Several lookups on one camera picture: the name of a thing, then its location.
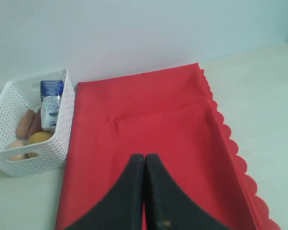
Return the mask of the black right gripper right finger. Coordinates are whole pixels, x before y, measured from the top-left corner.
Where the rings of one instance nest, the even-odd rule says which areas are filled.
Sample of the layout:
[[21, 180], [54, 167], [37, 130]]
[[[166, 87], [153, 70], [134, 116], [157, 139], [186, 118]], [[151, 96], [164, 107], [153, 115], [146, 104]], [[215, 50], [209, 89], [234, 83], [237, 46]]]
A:
[[183, 192], [154, 153], [145, 157], [144, 208], [148, 230], [228, 229]]

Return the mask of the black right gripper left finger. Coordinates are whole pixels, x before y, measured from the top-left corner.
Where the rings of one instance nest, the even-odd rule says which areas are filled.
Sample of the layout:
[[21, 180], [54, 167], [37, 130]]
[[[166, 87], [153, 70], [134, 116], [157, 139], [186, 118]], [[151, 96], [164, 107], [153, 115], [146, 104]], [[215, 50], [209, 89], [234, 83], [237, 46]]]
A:
[[68, 230], [140, 230], [143, 218], [144, 156], [133, 154], [106, 195]]

